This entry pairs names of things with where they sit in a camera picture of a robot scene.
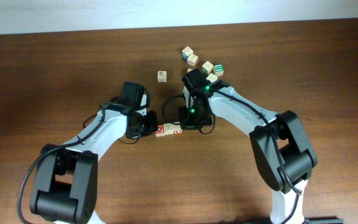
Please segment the red O letter block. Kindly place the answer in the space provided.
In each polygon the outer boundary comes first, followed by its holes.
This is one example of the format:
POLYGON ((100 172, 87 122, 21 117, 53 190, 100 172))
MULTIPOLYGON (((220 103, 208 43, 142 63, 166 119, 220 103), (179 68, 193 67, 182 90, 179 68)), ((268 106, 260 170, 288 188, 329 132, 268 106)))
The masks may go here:
POLYGON ((155 132, 155 136, 156 136, 156 137, 165 136, 164 125, 159 124, 159 125, 157 126, 157 130, 156 130, 156 132, 155 132))

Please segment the green R letter block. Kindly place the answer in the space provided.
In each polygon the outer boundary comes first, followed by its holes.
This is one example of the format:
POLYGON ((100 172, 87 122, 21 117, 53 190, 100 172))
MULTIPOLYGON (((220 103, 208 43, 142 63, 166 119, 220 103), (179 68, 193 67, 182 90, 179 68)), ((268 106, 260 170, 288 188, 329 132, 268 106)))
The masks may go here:
POLYGON ((183 130, 180 126, 180 123, 173 123, 172 124, 172 130, 173 130, 173 134, 182 134, 183 130))

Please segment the ice cream picture block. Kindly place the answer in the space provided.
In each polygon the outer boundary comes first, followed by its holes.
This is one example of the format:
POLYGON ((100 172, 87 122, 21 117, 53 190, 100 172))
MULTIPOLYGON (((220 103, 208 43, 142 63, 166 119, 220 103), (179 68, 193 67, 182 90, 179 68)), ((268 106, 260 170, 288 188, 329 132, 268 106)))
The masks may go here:
POLYGON ((163 125, 165 135, 174 134, 176 126, 174 124, 165 123, 163 125))

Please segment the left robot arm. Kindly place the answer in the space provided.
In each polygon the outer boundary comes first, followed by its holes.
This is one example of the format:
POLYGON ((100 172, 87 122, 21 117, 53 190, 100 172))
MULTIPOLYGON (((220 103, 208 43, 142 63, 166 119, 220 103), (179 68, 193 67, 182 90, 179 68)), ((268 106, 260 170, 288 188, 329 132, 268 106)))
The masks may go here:
POLYGON ((125 82, 119 96, 101 103, 84 129, 62 145, 47 144, 31 165, 30 211, 53 223, 102 223, 96 213, 98 163, 122 137, 129 144, 157 130, 146 87, 125 82))

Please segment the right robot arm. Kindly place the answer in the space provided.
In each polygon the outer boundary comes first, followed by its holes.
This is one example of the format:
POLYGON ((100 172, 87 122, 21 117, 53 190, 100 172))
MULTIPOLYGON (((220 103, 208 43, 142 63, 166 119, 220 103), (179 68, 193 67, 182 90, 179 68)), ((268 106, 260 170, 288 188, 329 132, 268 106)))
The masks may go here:
POLYGON ((230 84, 206 79, 200 69, 181 79, 186 106, 179 110, 182 129, 230 122, 250 138, 257 170, 272 190, 271 223, 305 223, 303 192, 318 160, 296 115, 266 110, 238 94, 230 84))

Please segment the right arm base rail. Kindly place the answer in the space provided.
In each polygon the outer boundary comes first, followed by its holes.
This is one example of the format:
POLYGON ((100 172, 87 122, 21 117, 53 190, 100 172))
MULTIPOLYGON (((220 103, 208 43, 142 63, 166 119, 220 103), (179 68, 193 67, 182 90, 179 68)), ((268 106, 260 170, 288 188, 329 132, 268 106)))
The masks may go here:
POLYGON ((344 224, 344 220, 337 217, 306 218, 303 224, 344 224))

